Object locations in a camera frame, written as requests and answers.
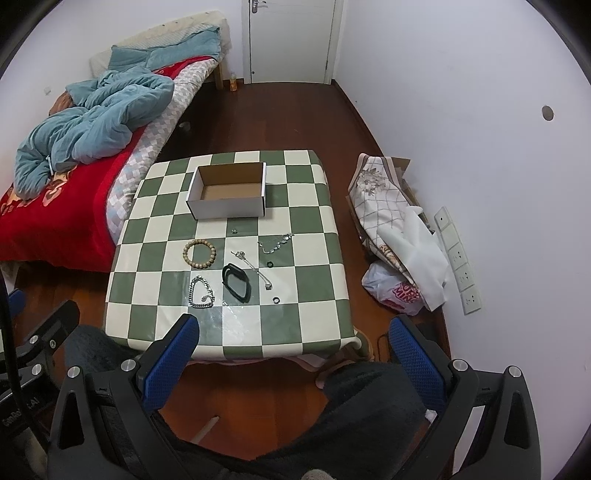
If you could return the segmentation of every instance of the white door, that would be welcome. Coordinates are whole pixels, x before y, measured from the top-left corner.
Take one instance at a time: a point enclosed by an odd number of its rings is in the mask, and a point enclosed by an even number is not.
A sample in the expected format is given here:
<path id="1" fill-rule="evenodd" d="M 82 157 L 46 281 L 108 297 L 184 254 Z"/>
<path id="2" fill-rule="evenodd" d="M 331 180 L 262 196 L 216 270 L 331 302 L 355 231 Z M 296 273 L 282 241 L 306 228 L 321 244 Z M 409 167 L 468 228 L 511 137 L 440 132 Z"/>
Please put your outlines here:
<path id="1" fill-rule="evenodd" d="M 335 0 L 250 0 L 252 82 L 324 83 Z"/>

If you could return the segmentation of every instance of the white plastic bag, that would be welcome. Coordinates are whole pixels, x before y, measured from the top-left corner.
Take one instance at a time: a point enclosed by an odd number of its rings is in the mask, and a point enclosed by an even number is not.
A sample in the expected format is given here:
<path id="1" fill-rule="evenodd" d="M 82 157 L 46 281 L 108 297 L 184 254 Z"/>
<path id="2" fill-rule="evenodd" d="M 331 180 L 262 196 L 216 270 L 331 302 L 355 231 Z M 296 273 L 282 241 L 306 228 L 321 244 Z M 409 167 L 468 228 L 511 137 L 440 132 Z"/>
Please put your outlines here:
<path id="1" fill-rule="evenodd" d="M 381 260 L 369 266 L 361 284 L 378 302 L 397 312 L 416 315 L 424 307 L 418 288 Z"/>

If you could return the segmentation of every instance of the electrical outlet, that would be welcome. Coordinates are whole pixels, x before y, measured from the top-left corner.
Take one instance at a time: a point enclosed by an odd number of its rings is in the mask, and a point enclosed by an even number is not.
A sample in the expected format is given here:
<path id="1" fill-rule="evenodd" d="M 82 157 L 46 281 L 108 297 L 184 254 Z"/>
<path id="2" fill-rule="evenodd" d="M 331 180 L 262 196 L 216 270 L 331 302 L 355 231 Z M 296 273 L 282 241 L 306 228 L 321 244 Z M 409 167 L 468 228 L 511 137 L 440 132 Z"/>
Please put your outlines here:
<path id="1" fill-rule="evenodd" d="M 463 264 L 468 262 L 466 252 L 464 252 L 464 247 L 460 242 L 458 242 L 451 249 L 449 249 L 447 255 L 452 265 L 452 270 L 454 271 L 456 271 Z"/>
<path id="2" fill-rule="evenodd" d="M 439 227 L 439 230 L 443 232 L 443 229 L 447 227 L 451 222 L 452 219 L 450 218 L 447 209 L 445 207 L 441 207 L 441 210 L 439 210 L 435 214 L 435 223 Z"/>
<path id="3" fill-rule="evenodd" d="M 480 295 L 478 295 L 478 290 L 476 289 L 475 285 L 463 291 L 460 294 L 460 297 L 462 298 L 462 307 L 464 308 L 464 315 L 468 315 L 469 313 L 475 312 L 482 308 L 482 303 L 480 302 Z"/>
<path id="4" fill-rule="evenodd" d="M 456 276 L 457 287 L 460 291 L 464 291 L 474 285 L 474 274 L 469 263 L 458 268 L 454 272 L 454 275 Z"/>
<path id="5" fill-rule="evenodd" d="M 445 250 L 449 250 L 460 241 L 460 236 L 457 234 L 456 227 L 453 223 L 450 223 L 441 231 L 441 239 L 443 240 L 443 245 L 445 245 Z"/>

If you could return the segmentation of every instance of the silver chain bracelet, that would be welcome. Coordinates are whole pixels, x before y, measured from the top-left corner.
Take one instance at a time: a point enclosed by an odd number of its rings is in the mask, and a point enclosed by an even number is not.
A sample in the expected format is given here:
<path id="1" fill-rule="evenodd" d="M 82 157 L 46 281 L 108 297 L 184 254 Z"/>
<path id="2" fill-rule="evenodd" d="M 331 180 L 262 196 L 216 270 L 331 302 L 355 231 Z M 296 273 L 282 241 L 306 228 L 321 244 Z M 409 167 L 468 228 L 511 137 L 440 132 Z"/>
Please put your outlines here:
<path id="1" fill-rule="evenodd" d="M 203 285 L 205 286 L 205 288 L 207 290 L 207 295 L 204 295 L 203 297 L 201 297 L 201 303 L 195 303 L 193 301 L 193 293 L 195 291 L 195 285 L 197 284 L 197 282 L 203 283 Z M 189 305 L 191 305 L 191 307 L 193 307 L 194 309 L 210 309 L 211 307 L 213 307 L 213 303 L 216 301 L 216 297 L 213 294 L 213 289 L 211 288 L 211 286 L 209 285 L 207 280 L 205 280 L 205 278 L 195 277 L 194 279 L 191 280 L 191 284 L 189 285 L 188 300 L 189 300 Z"/>
<path id="2" fill-rule="evenodd" d="M 269 251 L 265 250 L 265 247 L 262 246 L 262 243 L 258 242 L 258 244 L 265 255 L 271 255 L 277 252 L 277 250 L 279 250 L 282 245 L 285 245 L 287 242 L 289 242 L 293 236 L 293 233 L 286 233 L 285 235 L 283 235 L 283 238 L 279 242 L 277 242 L 277 245 Z"/>

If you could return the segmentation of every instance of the bead bracelet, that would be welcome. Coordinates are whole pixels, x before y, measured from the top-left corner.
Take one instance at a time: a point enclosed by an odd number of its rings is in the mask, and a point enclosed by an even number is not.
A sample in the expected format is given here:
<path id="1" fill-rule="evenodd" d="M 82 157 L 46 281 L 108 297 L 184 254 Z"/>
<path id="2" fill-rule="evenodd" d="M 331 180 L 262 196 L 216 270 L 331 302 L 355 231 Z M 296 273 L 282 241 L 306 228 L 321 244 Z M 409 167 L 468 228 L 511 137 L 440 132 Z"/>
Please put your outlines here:
<path id="1" fill-rule="evenodd" d="M 197 263 L 197 262 L 193 262 L 193 261 L 189 260 L 189 248 L 193 247 L 194 245 L 199 245 L 199 244 L 209 247 L 209 249 L 212 251 L 212 254 L 209 257 L 209 260 L 205 263 Z M 187 245 L 185 245 L 185 248 L 183 250 L 183 259 L 185 260 L 185 262 L 188 265 L 190 265 L 193 268 L 198 268 L 200 270 L 202 270 L 204 268 L 209 268 L 212 266 L 213 262 L 216 259 L 216 248 L 211 243 L 209 243 L 207 240 L 203 240 L 203 239 L 191 240 Z"/>

